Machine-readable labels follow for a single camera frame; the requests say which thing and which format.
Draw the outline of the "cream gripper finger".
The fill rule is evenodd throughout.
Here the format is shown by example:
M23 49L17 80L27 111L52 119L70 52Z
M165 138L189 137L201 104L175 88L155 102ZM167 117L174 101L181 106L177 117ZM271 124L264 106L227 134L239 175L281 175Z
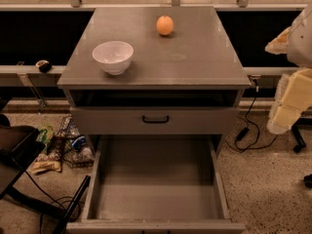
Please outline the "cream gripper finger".
M284 134L311 105L312 69L300 68L292 75L283 74L269 112L267 130L274 135Z
M285 54L289 45L290 29L286 28L276 38L270 41L264 50L273 55Z

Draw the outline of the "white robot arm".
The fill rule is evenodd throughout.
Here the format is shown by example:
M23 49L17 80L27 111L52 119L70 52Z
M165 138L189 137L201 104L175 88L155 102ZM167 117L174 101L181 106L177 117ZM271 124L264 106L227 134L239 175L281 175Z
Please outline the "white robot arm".
M288 61L299 67L292 75L282 75L269 112L268 131L281 135L312 105L312 5L269 42L265 51L286 54Z

